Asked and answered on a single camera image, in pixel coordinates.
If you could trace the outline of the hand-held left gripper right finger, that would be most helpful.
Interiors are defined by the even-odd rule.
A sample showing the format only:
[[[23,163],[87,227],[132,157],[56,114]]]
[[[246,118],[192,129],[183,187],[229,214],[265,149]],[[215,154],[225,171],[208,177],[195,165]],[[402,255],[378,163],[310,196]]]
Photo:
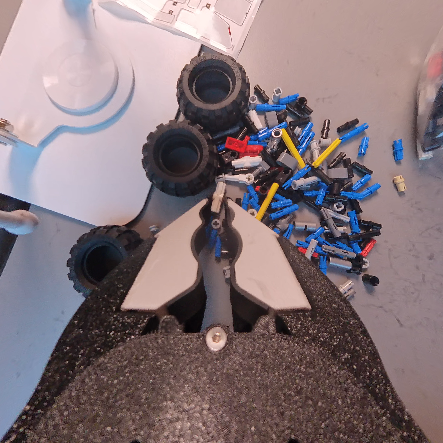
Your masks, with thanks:
[[[311,305],[294,274],[279,236],[233,201],[227,202],[228,227],[237,252],[233,285],[238,292],[278,313],[310,310]]]

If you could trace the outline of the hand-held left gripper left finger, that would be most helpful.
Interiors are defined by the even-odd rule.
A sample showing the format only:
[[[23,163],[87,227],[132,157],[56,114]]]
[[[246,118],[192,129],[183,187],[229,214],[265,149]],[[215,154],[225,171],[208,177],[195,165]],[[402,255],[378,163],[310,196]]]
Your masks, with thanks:
[[[194,316],[206,306],[198,254],[205,237],[202,200],[156,235],[148,256],[128,291],[122,311]]]

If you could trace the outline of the pile of small toy parts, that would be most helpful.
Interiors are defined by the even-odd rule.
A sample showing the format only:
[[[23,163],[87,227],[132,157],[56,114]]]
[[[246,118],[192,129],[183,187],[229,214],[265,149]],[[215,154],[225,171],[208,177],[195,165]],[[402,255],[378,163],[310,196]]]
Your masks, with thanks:
[[[348,121],[332,141],[325,119],[317,137],[305,97],[282,97],[276,88],[269,104],[260,86],[254,91],[238,136],[230,137],[236,126],[222,133],[218,152],[225,169],[216,178],[212,214],[220,213],[228,184],[243,185],[237,204],[277,236],[295,238],[296,248],[323,274],[342,269],[361,275],[366,285],[379,285],[367,269],[382,225],[363,219],[361,206],[381,188],[361,163],[369,137],[361,138],[356,161],[343,151],[327,160],[337,147],[364,135],[368,124]]]

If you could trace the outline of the clear plastic bag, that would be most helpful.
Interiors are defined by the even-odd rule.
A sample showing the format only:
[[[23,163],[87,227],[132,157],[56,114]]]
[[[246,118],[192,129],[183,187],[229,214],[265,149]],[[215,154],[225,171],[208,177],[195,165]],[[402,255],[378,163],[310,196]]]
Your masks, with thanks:
[[[416,150],[420,160],[443,146],[443,51],[434,44],[419,77],[416,107]]]

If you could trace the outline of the grey desk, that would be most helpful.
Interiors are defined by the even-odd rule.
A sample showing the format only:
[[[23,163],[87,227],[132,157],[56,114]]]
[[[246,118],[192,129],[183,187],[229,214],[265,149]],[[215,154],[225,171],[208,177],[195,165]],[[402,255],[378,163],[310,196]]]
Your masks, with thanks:
[[[442,150],[416,158],[416,84],[442,26],[442,1],[263,1],[239,55],[253,85],[307,97],[315,125],[369,124],[363,158],[381,189],[362,202],[383,225],[369,255],[377,287],[357,277],[351,303],[396,391],[432,442],[442,442]],[[84,300],[69,250],[90,225],[32,206],[1,276],[1,435],[40,380]]]

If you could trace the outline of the black toy tire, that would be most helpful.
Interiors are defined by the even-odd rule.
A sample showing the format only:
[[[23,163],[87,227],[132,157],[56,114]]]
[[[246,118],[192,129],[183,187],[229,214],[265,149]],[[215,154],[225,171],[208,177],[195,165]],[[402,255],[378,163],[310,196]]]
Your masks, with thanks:
[[[219,156],[212,137],[188,120],[160,124],[147,136],[142,165],[150,182],[176,196],[197,195],[214,182]]]
[[[248,109],[249,97],[243,66],[223,54],[192,58],[177,81],[182,114],[210,133],[236,125]]]
[[[80,236],[70,250],[68,278],[85,298],[141,243],[135,230],[125,226],[98,226]]]

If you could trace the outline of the white booklet stand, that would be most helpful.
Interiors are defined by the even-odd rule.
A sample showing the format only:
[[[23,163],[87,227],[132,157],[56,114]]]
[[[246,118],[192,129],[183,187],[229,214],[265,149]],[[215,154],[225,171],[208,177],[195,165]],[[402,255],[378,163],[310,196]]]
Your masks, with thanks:
[[[94,225],[136,218],[141,147],[199,49],[96,1],[22,1],[1,53],[1,192]]]

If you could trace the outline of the white sticker sheet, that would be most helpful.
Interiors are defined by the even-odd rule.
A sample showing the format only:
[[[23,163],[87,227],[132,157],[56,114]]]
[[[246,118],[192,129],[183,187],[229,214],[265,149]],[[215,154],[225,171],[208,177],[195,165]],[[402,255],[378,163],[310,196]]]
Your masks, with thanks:
[[[237,58],[261,0],[116,0],[98,4],[115,16],[148,23]]]

